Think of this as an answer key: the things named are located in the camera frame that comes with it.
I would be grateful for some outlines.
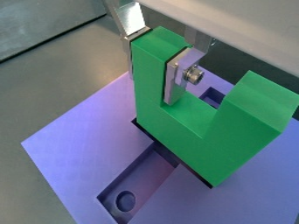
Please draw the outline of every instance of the green 3d printed part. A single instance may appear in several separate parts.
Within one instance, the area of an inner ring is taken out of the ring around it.
[[[136,120],[216,186],[283,132],[299,95],[247,72],[219,109],[188,92],[168,106],[166,64],[184,47],[183,37],[163,27],[131,43]]]

